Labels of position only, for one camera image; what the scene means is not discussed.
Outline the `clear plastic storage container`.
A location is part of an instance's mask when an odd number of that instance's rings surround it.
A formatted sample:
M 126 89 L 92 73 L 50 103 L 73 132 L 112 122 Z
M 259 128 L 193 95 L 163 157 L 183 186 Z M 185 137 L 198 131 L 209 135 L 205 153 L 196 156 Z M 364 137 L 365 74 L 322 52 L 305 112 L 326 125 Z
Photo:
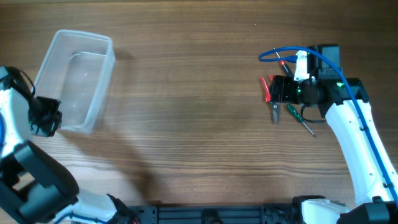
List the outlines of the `clear plastic storage container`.
M 34 85 L 37 96 L 61 101 L 62 129 L 93 132 L 115 61 L 110 37 L 67 29 L 55 33 Z

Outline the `red handled snips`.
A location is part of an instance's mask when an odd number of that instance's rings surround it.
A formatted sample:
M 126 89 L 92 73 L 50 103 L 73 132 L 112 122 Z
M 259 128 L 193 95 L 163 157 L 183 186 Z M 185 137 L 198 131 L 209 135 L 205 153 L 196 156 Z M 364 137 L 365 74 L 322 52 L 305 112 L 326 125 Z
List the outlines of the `red handled snips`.
M 274 124 L 278 124 L 280 115 L 280 103 L 272 99 L 271 85 L 268 84 L 267 80 L 264 77 L 260 77 L 260 81 L 264 89 L 264 100 L 271 107 L 272 121 Z

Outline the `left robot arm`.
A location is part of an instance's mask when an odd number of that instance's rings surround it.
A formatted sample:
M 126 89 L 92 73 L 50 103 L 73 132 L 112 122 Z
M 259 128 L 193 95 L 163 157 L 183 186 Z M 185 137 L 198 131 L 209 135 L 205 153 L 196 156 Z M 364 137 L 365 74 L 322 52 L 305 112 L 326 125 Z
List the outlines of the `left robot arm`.
M 66 167 L 33 143 L 62 122 L 60 100 L 35 95 L 25 72 L 1 66 L 1 208 L 18 223 L 139 223 L 120 199 L 79 188 Z

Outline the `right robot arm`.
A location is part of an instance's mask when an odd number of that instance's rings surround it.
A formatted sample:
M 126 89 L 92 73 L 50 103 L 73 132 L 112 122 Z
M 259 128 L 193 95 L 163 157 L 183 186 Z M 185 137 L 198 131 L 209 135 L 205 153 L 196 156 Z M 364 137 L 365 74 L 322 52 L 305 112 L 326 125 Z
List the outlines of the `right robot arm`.
M 397 171 L 387 155 L 373 122 L 369 95 L 361 80 L 346 78 L 336 44 L 290 46 L 288 57 L 280 49 L 259 56 L 262 62 L 279 62 L 284 75 L 263 81 L 266 103 L 274 123 L 286 107 L 307 126 L 306 108 L 318 108 L 320 122 L 334 132 L 354 187 L 353 209 L 320 195 L 295 197 L 286 223 L 396 223 Z

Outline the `black red screwdriver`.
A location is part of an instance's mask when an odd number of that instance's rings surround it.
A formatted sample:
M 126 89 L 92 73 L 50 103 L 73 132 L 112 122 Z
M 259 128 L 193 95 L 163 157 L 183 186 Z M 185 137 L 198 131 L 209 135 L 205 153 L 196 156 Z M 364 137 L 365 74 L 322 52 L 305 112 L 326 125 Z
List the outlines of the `black red screwdriver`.
M 279 64 L 280 64 L 282 70 L 284 71 L 284 73 L 285 73 L 288 77 L 290 77 L 290 78 L 293 78 L 293 77 L 294 77 L 293 72 L 291 71 L 290 67 L 286 64 L 286 62 L 285 62 L 284 60 L 280 60 L 280 61 L 279 61 Z

